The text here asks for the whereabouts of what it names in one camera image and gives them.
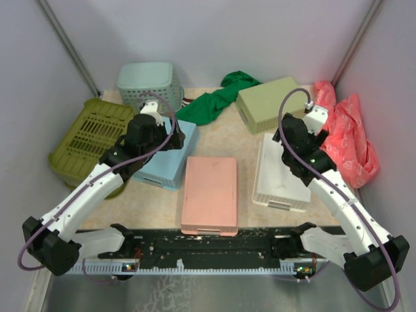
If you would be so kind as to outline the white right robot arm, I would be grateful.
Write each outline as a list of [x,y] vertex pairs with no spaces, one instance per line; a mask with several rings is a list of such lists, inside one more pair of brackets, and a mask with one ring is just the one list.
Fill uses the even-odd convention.
[[410,250],[402,236],[393,236],[379,225],[348,188],[335,163],[320,147],[328,136],[316,118],[306,123],[292,114],[279,118],[273,140],[281,144],[282,163],[338,221],[345,238],[306,222],[293,229],[291,252],[323,256],[344,270],[349,282],[367,292],[389,278],[396,279]]

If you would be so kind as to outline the light blue shallow basket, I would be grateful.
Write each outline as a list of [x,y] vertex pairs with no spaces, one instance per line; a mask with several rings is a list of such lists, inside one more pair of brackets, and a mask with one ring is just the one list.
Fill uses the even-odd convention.
[[158,151],[143,168],[133,174],[133,179],[168,190],[178,190],[185,176],[187,158],[192,156],[200,131],[195,123],[179,120],[179,127],[185,134],[182,149]]

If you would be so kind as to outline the white plastic basket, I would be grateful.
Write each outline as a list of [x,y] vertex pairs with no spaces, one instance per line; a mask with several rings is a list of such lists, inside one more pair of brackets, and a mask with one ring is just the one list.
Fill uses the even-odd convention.
[[265,133],[259,145],[252,202],[274,209],[304,213],[311,202],[311,192],[292,175],[281,156],[283,147]]

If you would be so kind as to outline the light blue laundry basket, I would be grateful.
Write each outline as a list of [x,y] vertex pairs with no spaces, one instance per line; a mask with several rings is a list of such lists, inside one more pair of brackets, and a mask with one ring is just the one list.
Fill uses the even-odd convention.
[[184,90],[173,65],[169,62],[124,64],[118,72],[116,86],[122,103],[136,111],[147,100],[152,99],[147,95],[149,92],[164,98],[175,112],[182,106]]

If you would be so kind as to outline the pink plastic basket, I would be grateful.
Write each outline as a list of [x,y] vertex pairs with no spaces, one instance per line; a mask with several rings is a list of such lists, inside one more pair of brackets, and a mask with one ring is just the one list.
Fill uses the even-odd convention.
[[238,170],[234,157],[187,158],[181,213],[186,235],[238,233]]

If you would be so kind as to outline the olive green laundry basket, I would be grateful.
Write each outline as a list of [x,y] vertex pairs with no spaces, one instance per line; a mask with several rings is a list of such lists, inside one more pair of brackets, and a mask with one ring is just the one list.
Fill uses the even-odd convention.
[[48,155],[50,168],[70,190],[75,190],[99,158],[126,133],[134,115],[129,106],[97,97],[87,100],[58,146]]

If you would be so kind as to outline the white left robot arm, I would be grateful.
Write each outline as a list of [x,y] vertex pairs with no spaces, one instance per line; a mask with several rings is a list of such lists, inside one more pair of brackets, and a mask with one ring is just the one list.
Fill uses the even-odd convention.
[[79,226],[112,192],[123,186],[158,151],[180,150],[185,134],[175,117],[167,131],[157,113],[137,114],[99,159],[90,175],[57,207],[22,225],[28,252],[54,276],[67,273],[80,259],[112,253],[123,258],[135,250],[133,232],[120,224],[79,233]]

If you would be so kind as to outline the light green plastic basket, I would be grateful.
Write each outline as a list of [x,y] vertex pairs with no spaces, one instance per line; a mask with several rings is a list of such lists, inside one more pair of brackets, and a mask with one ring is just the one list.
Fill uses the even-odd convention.
[[292,77],[284,77],[241,90],[235,105],[249,132],[256,135],[277,128],[281,102],[298,87]]

